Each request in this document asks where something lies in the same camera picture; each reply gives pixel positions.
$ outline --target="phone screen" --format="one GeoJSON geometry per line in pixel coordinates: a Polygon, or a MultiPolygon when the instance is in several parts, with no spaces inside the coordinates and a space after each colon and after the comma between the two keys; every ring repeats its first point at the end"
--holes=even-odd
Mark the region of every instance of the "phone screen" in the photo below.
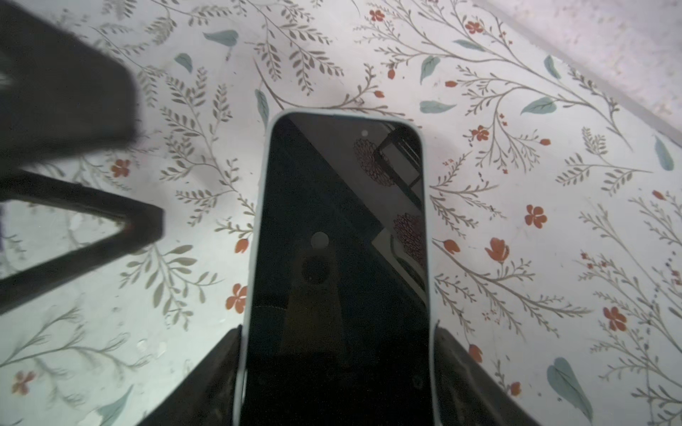
{"type": "Polygon", "coordinates": [[[417,133],[296,112],[268,154],[239,424],[432,424],[417,133]]]}

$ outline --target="white patterned surface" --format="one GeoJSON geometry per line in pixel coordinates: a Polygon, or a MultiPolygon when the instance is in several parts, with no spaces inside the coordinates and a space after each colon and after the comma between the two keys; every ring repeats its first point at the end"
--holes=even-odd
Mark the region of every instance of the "white patterned surface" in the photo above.
{"type": "MultiPolygon", "coordinates": [[[[125,64],[143,118],[135,149],[38,170],[156,204],[166,234],[0,317],[0,424],[135,424],[242,321],[264,124],[293,106],[422,127],[432,314],[540,423],[679,424],[682,151],[485,10],[435,3],[25,2],[125,64]]],[[[2,273],[111,231],[74,221],[10,203],[2,273]]]]}

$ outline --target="smartphone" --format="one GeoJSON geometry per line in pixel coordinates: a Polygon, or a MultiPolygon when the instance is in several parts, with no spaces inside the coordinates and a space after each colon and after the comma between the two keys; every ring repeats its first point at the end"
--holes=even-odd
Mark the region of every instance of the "smartphone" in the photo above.
{"type": "Polygon", "coordinates": [[[236,425],[432,425],[423,149],[286,112],[265,147],[236,425]]]}

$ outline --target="blurry black object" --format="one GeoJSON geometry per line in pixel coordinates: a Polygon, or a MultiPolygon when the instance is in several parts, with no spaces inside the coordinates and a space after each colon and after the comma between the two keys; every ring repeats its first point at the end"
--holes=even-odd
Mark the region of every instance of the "blurry black object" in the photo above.
{"type": "Polygon", "coordinates": [[[433,425],[427,342],[426,330],[386,339],[381,362],[364,367],[339,368],[332,353],[250,354],[240,424],[433,425]]]}
{"type": "Polygon", "coordinates": [[[124,222],[121,232],[0,280],[0,314],[162,236],[163,210],[22,171],[49,158],[134,140],[136,95],[125,68],[0,0],[0,201],[24,200],[124,222]]]}
{"type": "Polygon", "coordinates": [[[135,136],[135,86],[125,68],[73,35],[0,0],[0,177],[23,164],[135,136]]]}
{"type": "MultiPolygon", "coordinates": [[[[239,343],[241,326],[230,332],[201,361],[192,373],[139,424],[140,426],[230,426],[232,425],[232,401],[235,392],[235,372],[239,364],[239,343]]],[[[449,331],[436,326],[434,342],[434,364],[437,408],[444,426],[538,426],[528,414],[514,403],[494,380],[486,373],[455,340],[449,331]]],[[[412,358],[408,341],[394,341],[385,346],[384,353],[393,357],[386,363],[386,368],[409,368],[402,365],[401,360],[412,358]]],[[[405,384],[390,381],[379,384],[382,378],[389,377],[390,371],[376,371],[373,377],[379,384],[376,395],[355,394],[338,389],[321,389],[316,375],[339,374],[339,371],[325,371],[325,357],[322,354],[308,355],[310,359],[291,359],[292,368],[273,371],[270,380],[286,380],[292,383],[291,393],[295,395],[271,395],[271,401],[247,407],[248,410],[266,410],[271,413],[269,425],[401,425],[421,426],[425,423],[415,421],[424,419],[424,399],[420,397],[420,375],[415,372],[411,387],[407,392],[400,392],[405,384]],[[408,399],[396,399],[396,395],[408,396],[408,399]],[[327,412],[292,412],[287,404],[291,398],[308,397],[316,399],[338,398],[335,404],[328,406],[327,412]],[[394,412],[373,412],[371,400],[377,397],[395,399],[394,412]],[[347,411],[355,410],[355,418],[340,422],[336,410],[346,403],[347,411]]],[[[267,391],[267,381],[263,383],[267,391]]],[[[253,426],[244,421],[243,426],[253,426]]]]}

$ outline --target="leafy branch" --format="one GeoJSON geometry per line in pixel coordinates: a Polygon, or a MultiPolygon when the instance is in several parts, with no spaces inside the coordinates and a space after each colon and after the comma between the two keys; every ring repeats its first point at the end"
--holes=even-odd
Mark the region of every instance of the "leafy branch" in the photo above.
{"type": "Polygon", "coordinates": [[[439,245],[436,241],[432,241],[433,244],[438,247],[453,263],[455,263],[460,269],[462,269],[467,276],[469,276],[477,285],[479,291],[484,294],[488,299],[490,299],[491,309],[497,307],[500,311],[501,318],[507,318],[507,324],[511,330],[514,327],[516,334],[523,336],[521,331],[521,323],[514,318],[514,313],[509,311],[506,307],[506,302],[498,298],[498,293],[491,290],[490,287],[498,288],[504,290],[506,293],[511,294],[517,298],[523,310],[528,312],[531,318],[536,319],[537,323],[547,331],[554,333],[557,337],[559,333],[556,328],[552,328],[549,321],[544,317],[544,312],[550,312],[560,318],[567,316],[568,318],[582,317],[583,315],[589,314],[591,309],[573,306],[572,303],[566,303],[564,306],[555,307],[552,306],[555,303],[563,303],[563,297],[557,296],[543,296],[540,295],[538,300],[534,300],[529,296],[524,296],[515,290],[512,290],[509,286],[506,286],[503,281],[507,279],[516,278],[520,281],[529,280],[533,281],[534,273],[529,273],[526,268],[530,265],[530,262],[525,263],[521,261],[518,265],[513,266],[513,272],[509,273],[508,269],[505,269],[504,273],[498,271],[498,277],[491,277],[489,273],[477,273],[472,271],[470,268],[464,266],[459,260],[452,256],[445,248],[439,245]]]}
{"type": "Polygon", "coordinates": [[[468,287],[460,286],[460,280],[455,282],[448,281],[450,277],[444,277],[442,273],[436,275],[434,279],[436,280],[436,293],[443,298],[443,305],[450,306],[452,314],[457,315],[460,319],[460,325],[464,328],[464,334],[472,333],[474,329],[471,328],[471,321],[464,317],[464,310],[457,307],[457,302],[452,299],[451,292],[446,291],[446,289],[454,289],[454,294],[461,293],[462,298],[465,301],[469,300],[470,302],[476,302],[476,299],[474,299],[475,294],[473,294],[468,287]]]}
{"type": "Polygon", "coordinates": [[[86,331],[81,324],[82,320],[83,317],[81,316],[80,309],[73,307],[64,314],[44,322],[36,334],[31,336],[25,343],[17,345],[4,362],[0,363],[0,369],[25,361],[34,362],[39,374],[41,376],[46,376],[50,382],[50,401],[59,399],[65,404],[75,407],[85,402],[85,396],[81,393],[67,395],[59,388],[59,381],[70,379],[73,376],[73,373],[66,368],[50,366],[46,359],[51,355],[72,352],[79,355],[90,368],[99,368],[102,366],[102,360],[108,361],[113,365],[115,377],[118,380],[123,379],[126,370],[135,371],[143,365],[148,364],[151,360],[151,355],[147,355],[133,363],[128,363],[113,354],[116,349],[120,348],[128,341],[130,335],[127,333],[119,334],[109,340],[102,348],[93,348],[80,344],[86,335],[86,331]],[[37,349],[38,346],[49,345],[53,339],[53,336],[48,333],[50,328],[62,322],[77,324],[71,338],[64,344],[55,348],[31,353],[30,349],[37,349]]]}
{"type": "Polygon", "coordinates": [[[190,318],[194,315],[193,311],[186,309],[188,304],[184,301],[189,295],[190,288],[198,290],[199,302],[204,303],[206,302],[206,294],[203,288],[222,282],[222,280],[218,280],[218,273],[214,273],[211,279],[206,280],[209,275],[208,271],[199,275],[196,280],[187,277],[187,275],[192,274],[192,270],[188,267],[195,264],[196,259],[171,255],[185,254],[191,249],[191,245],[180,245],[165,254],[161,254],[157,245],[153,244],[133,253],[132,255],[136,256],[138,260],[128,262],[126,267],[129,268],[129,271],[121,273],[121,287],[135,284],[138,279],[147,276],[145,289],[155,286],[152,296],[153,306],[159,307],[164,296],[167,296],[162,308],[164,317],[170,320],[173,325],[177,324],[182,318],[185,331],[188,330],[190,318]]]}

